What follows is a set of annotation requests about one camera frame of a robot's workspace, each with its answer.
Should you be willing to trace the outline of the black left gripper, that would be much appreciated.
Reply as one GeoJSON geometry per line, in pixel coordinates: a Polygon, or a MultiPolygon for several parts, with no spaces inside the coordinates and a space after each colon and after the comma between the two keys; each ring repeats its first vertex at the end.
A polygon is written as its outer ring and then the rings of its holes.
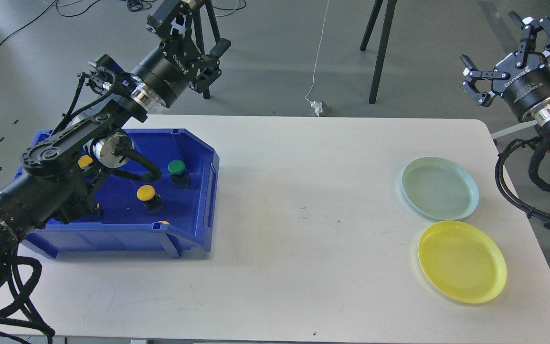
{"type": "Polygon", "coordinates": [[[147,16],[146,29],[159,37],[151,50],[131,71],[156,92],[162,107],[169,108],[189,87],[203,93],[222,74],[221,56],[232,42],[220,39],[208,54],[202,54],[192,39],[194,0],[164,0],[153,15],[147,16]]]}

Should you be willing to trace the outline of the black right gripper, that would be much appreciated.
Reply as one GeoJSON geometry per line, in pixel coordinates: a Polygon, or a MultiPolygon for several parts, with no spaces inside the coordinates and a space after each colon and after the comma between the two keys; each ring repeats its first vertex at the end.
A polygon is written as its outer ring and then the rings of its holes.
{"type": "Polygon", "coordinates": [[[498,63],[498,70],[480,70],[467,55],[461,55],[465,78],[460,87],[482,107],[501,96],[518,122],[528,122],[533,119],[531,109],[550,99],[550,18],[521,18],[515,11],[509,17],[522,30],[517,50],[498,63]],[[547,37],[542,52],[536,50],[540,33],[547,37]]]}

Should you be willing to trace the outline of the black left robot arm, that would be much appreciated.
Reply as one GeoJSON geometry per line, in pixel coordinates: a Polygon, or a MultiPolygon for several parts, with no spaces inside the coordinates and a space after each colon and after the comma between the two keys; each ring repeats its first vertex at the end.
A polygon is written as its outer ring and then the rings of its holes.
{"type": "MultiPolygon", "coordinates": [[[[42,265],[18,255],[18,246],[49,220],[69,224],[97,214],[95,194],[111,175],[159,181],[159,167],[133,148],[122,126],[146,121],[155,105],[170,107],[185,89],[208,91],[222,74],[231,41],[220,36],[210,0],[164,0],[146,28],[159,38],[157,48],[131,72],[106,54],[92,62],[61,122],[22,152],[22,175],[0,190],[0,325],[36,330],[53,342],[54,329],[30,299],[42,265]]],[[[25,342],[2,331],[0,337],[25,342]]]]}

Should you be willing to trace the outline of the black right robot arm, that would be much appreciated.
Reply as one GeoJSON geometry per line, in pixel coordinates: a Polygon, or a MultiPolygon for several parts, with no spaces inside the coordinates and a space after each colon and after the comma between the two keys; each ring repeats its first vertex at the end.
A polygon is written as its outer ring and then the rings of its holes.
{"type": "Polygon", "coordinates": [[[550,194],[550,18],[510,18],[521,29],[517,48],[491,70],[479,70],[462,55],[464,81],[460,87],[478,106],[488,107],[499,97],[520,123],[535,121],[536,137],[515,139],[498,155],[495,180],[498,191],[528,218],[541,220],[550,229],[550,213],[515,196],[504,180],[506,160],[519,148],[531,148],[528,176],[539,189],[550,194]]]}

